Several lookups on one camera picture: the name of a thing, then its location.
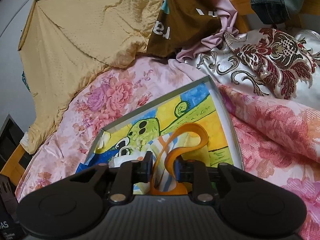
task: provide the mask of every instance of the orange strap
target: orange strap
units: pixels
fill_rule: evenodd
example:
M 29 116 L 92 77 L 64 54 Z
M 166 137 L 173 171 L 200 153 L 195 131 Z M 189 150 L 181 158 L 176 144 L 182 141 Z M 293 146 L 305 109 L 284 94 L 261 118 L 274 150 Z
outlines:
M 152 174 L 151 174 L 151 183 L 150 183 L 151 195 L 186 195 L 186 194 L 188 194 L 188 191 L 183 183 L 177 182 L 176 187 L 173 190 L 166 191 L 166 192 L 157 190 L 154 185 L 154 183 L 155 183 L 154 182 L 154 174 L 155 174 L 156 168 L 158 167 L 158 164 L 160 162 L 161 155 L 168 148 L 168 145 L 173 141 L 173 139 L 175 139 L 177 136 L 179 136 L 185 132 L 194 132 L 197 135 L 199 135 L 200 136 L 200 143 L 197 146 L 193 146 L 193 147 L 177 147 L 167 154 L 167 157 L 164 160 L 164 166 L 173 178 L 175 178 L 173 163 L 174 163 L 174 160 L 178 156 L 180 156 L 181 154 L 184 154 L 186 152 L 191 152 L 194 150 L 201 149 L 202 147 L 207 145 L 209 137 L 208 137 L 207 131 L 201 125 L 199 125 L 197 123 L 185 123 L 185 124 L 181 125 L 180 127 L 178 127 L 172 133 L 172 135 L 169 137 L 169 139 L 166 142 L 166 144 L 164 145 L 162 151 L 159 153 L 155 164 L 153 165 Z

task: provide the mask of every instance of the wooden bed frame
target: wooden bed frame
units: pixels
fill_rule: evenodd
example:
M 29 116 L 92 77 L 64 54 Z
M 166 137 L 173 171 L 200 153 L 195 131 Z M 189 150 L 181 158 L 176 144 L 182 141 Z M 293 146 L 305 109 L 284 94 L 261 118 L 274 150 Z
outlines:
M 254 14 L 254 11 L 251 9 L 250 0 L 230 1 L 234 8 L 238 11 L 235 27 L 239 30 L 239 33 L 247 33 L 250 31 L 247 15 Z M 305 0 L 300 14 L 320 15 L 320 0 Z M 285 26 L 304 28 L 299 14 L 292 17 L 291 20 L 285 22 Z M 25 152 L 26 151 L 24 148 L 19 144 L 0 172 L 1 174 L 8 176 L 15 186 L 18 185 L 25 171 L 24 168 L 19 164 L 19 161 Z

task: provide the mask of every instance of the pink floral blanket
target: pink floral blanket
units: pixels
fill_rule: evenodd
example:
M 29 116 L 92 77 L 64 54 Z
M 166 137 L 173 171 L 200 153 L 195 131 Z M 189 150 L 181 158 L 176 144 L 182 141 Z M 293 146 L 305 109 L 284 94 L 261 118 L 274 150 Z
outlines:
M 203 75 L 174 59 L 145 56 L 127 70 L 101 74 L 70 103 L 58 130 L 39 148 L 18 185 L 18 200 L 72 175 L 103 126 Z M 236 129 L 245 170 L 301 197 L 308 216 L 300 235 L 318 239 L 320 111 L 217 85 Z

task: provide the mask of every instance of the black robotic base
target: black robotic base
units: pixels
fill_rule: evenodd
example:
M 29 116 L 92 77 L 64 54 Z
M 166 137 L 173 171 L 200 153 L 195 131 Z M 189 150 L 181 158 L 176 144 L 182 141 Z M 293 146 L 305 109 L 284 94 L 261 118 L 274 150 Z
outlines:
M 178 159 L 176 179 L 193 184 L 189 195 L 132 195 L 151 167 L 151 154 L 101 164 L 27 195 L 17 208 L 25 239 L 301 239 L 307 210 L 289 191 L 227 163 Z

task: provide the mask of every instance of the frog eye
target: frog eye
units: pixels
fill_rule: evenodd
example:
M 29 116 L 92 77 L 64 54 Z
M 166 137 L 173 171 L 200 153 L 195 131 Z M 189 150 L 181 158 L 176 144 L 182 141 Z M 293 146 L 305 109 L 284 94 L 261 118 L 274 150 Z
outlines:
M 129 144 L 129 141 L 130 140 L 128 137 L 122 138 L 120 141 L 117 142 L 116 149 L 120 150 L 122 147 L 127 146 Z
M 142 129 L 142 128 L 144 128 L 146 125 L 147 125 L 147 121 L 142 121 L 142 122 L 139 124 L 139 128 Z
M 142 129 L 139 131 L 139 134 L 142 135 L 145 131 L 146 131 L 146 129 L 145 129 L 145 128 L 142 128 Z
M 123 156 L 123 155 L 130 155 L 129 149 L 123 149 L 123 150 L 121 150 L 121 156 Z

